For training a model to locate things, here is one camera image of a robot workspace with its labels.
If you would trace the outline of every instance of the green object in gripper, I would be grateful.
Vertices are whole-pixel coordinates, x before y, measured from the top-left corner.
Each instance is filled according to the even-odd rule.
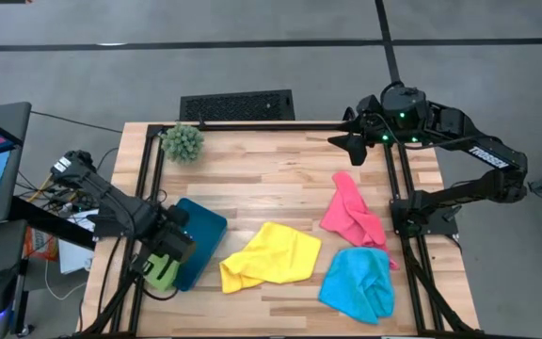
[[[179,262],[173,260],[169,263],[169,260],[168,254],[165,254],[162,257],[151,254],[148,258],[148,273],[144,277],[146,282],[160,292],[169,290],[175,281],[175,277],[177,277]]]

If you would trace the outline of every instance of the computer mouse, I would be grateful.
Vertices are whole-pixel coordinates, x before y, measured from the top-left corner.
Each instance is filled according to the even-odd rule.
[[[16,266],[0,270],[0,314],[14,299],[18,269]]]

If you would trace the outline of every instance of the wooden table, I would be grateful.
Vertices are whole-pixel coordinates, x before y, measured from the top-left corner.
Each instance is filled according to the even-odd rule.
[[[133,195],[146,139],[147,123],[125,124],[112,184]],[[204,156],[197,165],[181,167],[165,162],[161,185],[168,197],[180,197],[227,218],[228,232],[197,286],[176,298],[159,302],[144,296],[139,318],[141,336],[205,335],[407,335],[415,334],[405,264],[399,239],[392,231],[388,202],[391,189],[382,147],[368,150],[363,166],[350,165],[346,152],[327,143],[335,132],[205,132]],[[157,143],[152,147],[145,194],[150,192]],[[409,152],[417,189],[442,189],[433,150]],[[398,155],[394,158],[401,192],[403,184]],[[359,323],[317,300],[330,262],[340,249],[351,247],[337,234],[319,227],[335,192],[331,176],[350,173],[372,211],[381,218],[391,257],[401,266],[391,272],[396,304],[392,317],[378,326]],[[273,220],[322,239],[313,275],[303,282],[269,282],[231,295],[221,292],[218,263],[245,246],[265,221]],[[426,237],[436,285],[464,321],[478,326],[468,280],[459,249],[444,236]],[[83,317],[86,326],[96,315],[104,269],[114,239],[98,243],[88,279]],[[104,303],[118,282],[124,242],[113,259]],[[432,328],[427,296],[420,286],[426,327]],[[128,329],[133,299],[130,290],[123,307],[121,330]]]

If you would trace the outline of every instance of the pink cloth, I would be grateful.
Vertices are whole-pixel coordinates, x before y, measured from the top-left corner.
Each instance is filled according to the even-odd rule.
[[[382,221],[367,208],[350,175],[341,171],[332,178],[337,189],[321,220],[321,227],[339,233],[355,246],[381,249],[390,255]],[[392,259],[391,268],[398,268]]]

